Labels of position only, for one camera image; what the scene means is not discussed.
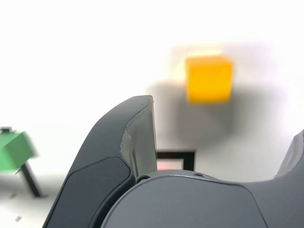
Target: white surface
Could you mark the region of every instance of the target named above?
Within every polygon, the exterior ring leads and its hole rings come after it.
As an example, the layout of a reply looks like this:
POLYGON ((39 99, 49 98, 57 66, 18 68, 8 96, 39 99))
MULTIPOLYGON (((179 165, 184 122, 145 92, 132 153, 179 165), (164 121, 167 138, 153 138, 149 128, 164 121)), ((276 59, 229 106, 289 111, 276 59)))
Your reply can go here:
POLYGON ((304 128, 300 4, 1 1, 0 125, 29 133, 35 173, 64 175, 101 116, 150 93, 158 148, 196 149, 196 170, 216 178, 270 179, 304 128), (226 106, 190 107, 173 82, 198 43, 236 63, 226 106))

